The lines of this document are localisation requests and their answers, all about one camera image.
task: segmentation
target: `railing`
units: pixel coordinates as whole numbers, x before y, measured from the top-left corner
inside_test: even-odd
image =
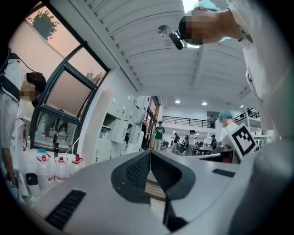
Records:
[[[182,117],[162,116],[163,123],[179,124],[194,127],[215,128],[215,122],[199,119],[190,119]]]
[[[252,117],[252,118],[259,118],[259,112],[257,109],[254,108],[250,108],[249,110],[246,111],[248,113],[248,117]],[[241,113],[241,115],[239,115],[238,117],[235,117],[233,119],[234,122],[240,122],[241,120],[246,118],[246,112]]]

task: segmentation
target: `blue hairnet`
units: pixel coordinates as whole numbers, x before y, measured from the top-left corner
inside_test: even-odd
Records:
[[[213,2],[211,2],[210,0],[202,0],[200,2],[197,2],[194,5],[193,9],[198,6],[204,8],[204,9],[211,10],[211,11],[220,11],[220,8],[216,7],[216,5]],[[222,40],[220,40],[220,42],[227,40],[227,39],[230,39],[230,37],[224,37],[224,38],[222,38]]]
[[[233,119],[233,115],[229,110],[223,110],[220,112],[220,121],[223,121],[223,118],[231,118]]]

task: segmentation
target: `person in green shirt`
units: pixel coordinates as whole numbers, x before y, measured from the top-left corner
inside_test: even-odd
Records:
[[[159,151],[161,147],[161,142],[162,142],[162,136],[165,133],[164,127],[162,127],[162,122],[158,122],[159,127],[155,128],[155,140],[154,140],[154,150]]]

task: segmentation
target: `window frame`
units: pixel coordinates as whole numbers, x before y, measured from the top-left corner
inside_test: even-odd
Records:
[[[73,143],[79,138],[84,120],[86,117],[86,114],[89,110],[90,104],[100,88],[101,84],[103,83],[105,77],[109,73],[110,69],[106,67],[106,65],[102,62],[102,60],[94,53],[94,51],[89,47],[86,41],[84,41],[80,35],[77,34],[77,32],[69,25],[69,23],[59,14],[59,12],[47,1],[43,2],[44,5],[52,12],[52,14],[64,25],[64,27],[76,38],[76,40],[80,43],[78,47],[76,47],[72,52],[70,52],[62,61],[61,63],[56,67],[56,69],[53,71],[51,76],[49,77],[47,83],[46,83],[46,88],[43,92],[43,95],[39,99],[38,105],[35,107],[33,115],[32,115],[32,120],[30,124],[30,130],[29,130],[29,135],[31,138],[31,148],[40,148],[40,146],[37,146],[35,144],[35,132],[36,132],[36,125],[38,121],[38,117],[40,112],[49,114],[55,118],[61,118],[68,123],[72,123],[77,125],[77,129],[74,133],[73,136]],[[105,70],[104,76],[101,78],[100,83],[94,84],[92,83],[89,79],[87,79],[81,72],[79,72],[75,67],[73,67],[68,61],[80,50],[84,48],[96,61],[97,63]],[[50,107],[49,105],[46,104],[47,99],[54,88],[54,85],[58,81],[60,75],[62,74],[63,71],[67,71],[70,73],[72,76],[74,76],[78,81],[80,81],[83,85],[87,86],[88,88],[91,89],[91,92],[87,99],[89,101],[85,105],[85,109],[82,113],[82,115],[77,118],[70,116],[66,113],[63,113],[53,107]],[[77,149],[78,149],[78,141],[74,145],[74,147],[71,149],[71,153],[76,154]],[[52,147],[44,147],[47,151],[53,151]],[[67,149],[59,149],[60,153],[65,153]]]

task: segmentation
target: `tree foliage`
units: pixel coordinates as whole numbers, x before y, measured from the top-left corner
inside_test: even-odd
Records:
[[[52,21],[54,16],[49,16],[49,11],[40,12],[32,19],[28,18],[29,22],[32,23],[33,27],[42,35],[44,39],[49,41],[52,39],[52,35],[56,32],[56,26],[59,24],[58,21]]]
[[[100,74],[96,74],[96,76],[94,76],[94,73],[91,70],[91,72],[87,73],[86,78],[88,78],[92,83],[97,84],[100,81],[100,79],[102,78],[102,72],[100,72]]]

